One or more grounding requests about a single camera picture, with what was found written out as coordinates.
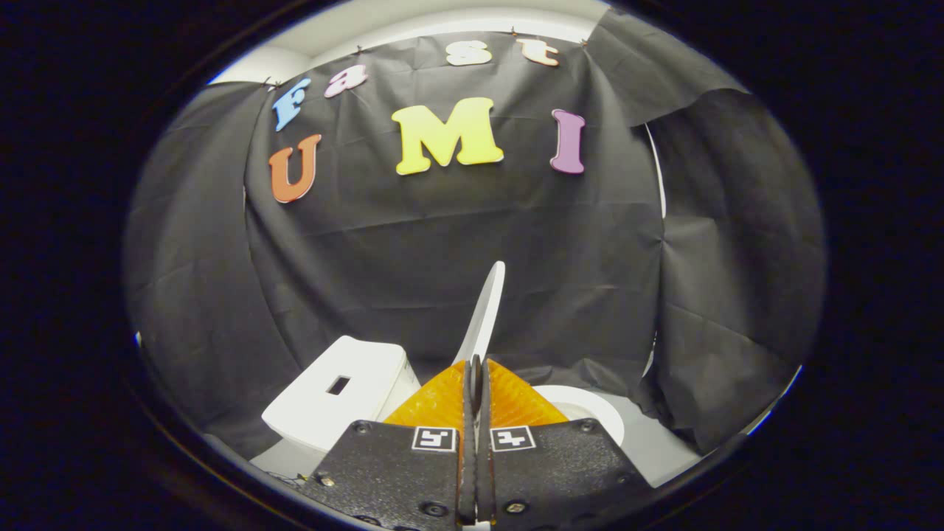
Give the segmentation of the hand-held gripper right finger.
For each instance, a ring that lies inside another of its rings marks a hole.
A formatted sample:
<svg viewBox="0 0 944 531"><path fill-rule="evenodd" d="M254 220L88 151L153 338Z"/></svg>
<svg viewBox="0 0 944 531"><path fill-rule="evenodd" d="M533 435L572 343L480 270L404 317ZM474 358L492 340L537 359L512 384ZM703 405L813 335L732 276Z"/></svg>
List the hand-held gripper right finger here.
<svg viewBox="0 0 944 531"><path fill-rule="evenodd" d="M642 510L653 487L599 420L547 419L549 404L482 363L476 517L492 528L593 528Z"/></svg>

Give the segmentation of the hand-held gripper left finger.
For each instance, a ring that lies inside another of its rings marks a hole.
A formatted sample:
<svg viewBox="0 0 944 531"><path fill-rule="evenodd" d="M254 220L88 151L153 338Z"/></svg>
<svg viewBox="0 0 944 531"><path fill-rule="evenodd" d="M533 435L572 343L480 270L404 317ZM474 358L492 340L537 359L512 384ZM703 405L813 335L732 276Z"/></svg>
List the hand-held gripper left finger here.
<svg viewBox="0 0 944 531"><path fill-rule="evenodd" d="M355 420L302 494L375 527L475 524L476 360L458 367L458 427Z"/></svg>

